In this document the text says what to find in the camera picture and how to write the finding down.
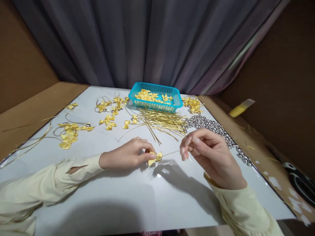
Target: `glue tube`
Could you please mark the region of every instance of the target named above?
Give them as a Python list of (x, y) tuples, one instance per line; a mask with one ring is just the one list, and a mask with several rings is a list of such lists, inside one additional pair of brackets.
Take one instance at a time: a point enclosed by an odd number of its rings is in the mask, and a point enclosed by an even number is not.
[(249, 108), (255, 101), (253, 99), (247, 99), (245, 102), (243, 102), (241, 105), (238, 105), (235, 107), (231, 112), (229, 113), (232, 117), (237, 117), (241, 115), (247, 108)]

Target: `blue plastic basket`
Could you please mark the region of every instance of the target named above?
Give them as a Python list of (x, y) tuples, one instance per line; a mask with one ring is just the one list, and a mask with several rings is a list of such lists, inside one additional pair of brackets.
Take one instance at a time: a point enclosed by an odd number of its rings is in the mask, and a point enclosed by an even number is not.
[[(135, 95), (138, 94), (138, 92), (140, 92), (141, 89), (150, 90), (152, 93), (158, 93), (157, 99), (161, 101), (163, 100), (162, 94), (172, 96), (173, 99), (171, 101), (171, 104), (169, 105), (164, 103), (150, 102), (135, 98)], [(177, 88), (143, 82), (137, 82), (134, 84), (132, 90), (129, 93), (129, 99), (133, 102), (134, 106), (136, 107), (143, 107), (147, 109), (160, 110), (166, 112), (175, 112), (177, 108), (181, 108), (183, 106), (183, 102), (181, 100), (180, 93)]]

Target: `sleeve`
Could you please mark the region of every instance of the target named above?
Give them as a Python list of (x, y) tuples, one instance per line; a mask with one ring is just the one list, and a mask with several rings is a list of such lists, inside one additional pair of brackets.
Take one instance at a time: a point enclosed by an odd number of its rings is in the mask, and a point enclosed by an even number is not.
[[(0, 232), (17, 226), (20, 230), (15, 231), (34, 234), (35, 220), (29, 217), (34, 209), (41, 203), (48, 206), (59, 202), (80, 183), (102, 172), (99, 158), (100, 154), (79, 160), (65, 159), (32, 175), (0, 183)], [(67, 174), (73, 167), (83, 168)]]
[(204, 173), (205, 179), (221, 204), (222, 217), (236, 236), (283, 236), (276, 220), (247, 186), (240, 190), (222, 189)]

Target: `hand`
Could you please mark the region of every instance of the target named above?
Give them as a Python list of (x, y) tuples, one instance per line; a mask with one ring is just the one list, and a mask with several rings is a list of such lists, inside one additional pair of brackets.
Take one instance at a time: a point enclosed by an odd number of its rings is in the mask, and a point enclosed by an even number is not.
[(197, 129), (181, 142), (183, 161), (188, 159), (188, 151), (221, 188), (237, 190), (247, 187), (239, 165), (220, 135), (205, 128)]
[(99, 166), (102, 169), (126, 169), (136, 167), (144, 161), (153, 160), (157, 157), (151, 153), (138, 155), (141, 149), (146, 149), (156, 153), (151, 143), (148, 143), (145, 139), (136, 137), (119, 148), (110, 152), (104, 152), (99, 158)]

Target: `white table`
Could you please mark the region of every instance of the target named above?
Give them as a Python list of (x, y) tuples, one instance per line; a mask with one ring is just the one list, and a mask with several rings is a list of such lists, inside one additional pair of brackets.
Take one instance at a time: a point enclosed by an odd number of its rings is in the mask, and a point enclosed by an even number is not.
[[(113, 99), (117, 90), (120, 97), (129, 94), (127, 89), (90, 86), (73, 101), (79, 104), (74, 110), (77, 114), (71, 112), (67, 117), (74, 122), (91, 122), (96, 126), (94, 130), (79, 131), (78, 141), (69, 150), (58, 147), (55, 139), (44, 139), (33, 150), (0, 170), (1, 181), (36, 172), (64, 158), (110, 151), (136, 136), (147, 139), (157, 152), (163, 154), (179, 150), (180, 143), (173, 137), (155, 131), (162, 142), (159, 146), (145, 126), (130, 131), (117, 142), (129, 131), (122, 129), (124, 121), (130, 119), (126, 108), (116, 116), (117, 127), (112, 131), (107, 131), (104, 124), (99, 126), (99, 120), (104, 119), (107, 113), (94, 111), (95, 99), (100, 96)], [(191, 117), (187, 110), (182, 107), (177, 111)], [(203, 116), (215, 120), (206, 108), (203, 111)], [(61, 111), (52, 120), (52, 126), (56, 128), (58, 123), (66, 122), (65, 115), (65, 110)], [(34, 137), (41, 137), (48, 126), (45, 125)], [(23, 152), (17, 152), (11, 158)], [(234, 148), (231, 152), (257, 198), (274, 218), (295, 218), (260, 174), (245, 165), (236, 156)], [(203, 178), (202, 168), (193, 157), (190, 158), (191, 161), (183, 162), (176, 152), (165, 156), (155, 168), (148, 168), (143, 163), (133, 170), (106, 170), (83, 183), (62, 202), (37, 209), (33, 213), (37, 217), (35, 235), (107, 235), (224, 224), (219, 202)]]

